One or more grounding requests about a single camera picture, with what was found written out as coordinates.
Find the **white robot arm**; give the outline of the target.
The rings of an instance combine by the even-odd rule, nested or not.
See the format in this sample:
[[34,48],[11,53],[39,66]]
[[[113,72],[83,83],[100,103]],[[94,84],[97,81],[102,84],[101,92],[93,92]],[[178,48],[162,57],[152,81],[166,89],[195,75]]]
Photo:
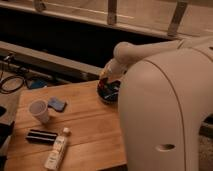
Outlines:
[[128,171],[199,171],[199,131],[213,114],[213,36],[120,42],[101,76],[121,81]]

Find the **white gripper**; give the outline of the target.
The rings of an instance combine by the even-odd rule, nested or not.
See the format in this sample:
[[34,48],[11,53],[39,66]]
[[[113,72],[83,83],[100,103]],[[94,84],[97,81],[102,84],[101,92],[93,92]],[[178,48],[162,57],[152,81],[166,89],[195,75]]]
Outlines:
[[115,80],[120,78],[127,70],[127,64],[113,58],[107,62],[105,67],[102,69],[99,79],[108,78],[109,80]]

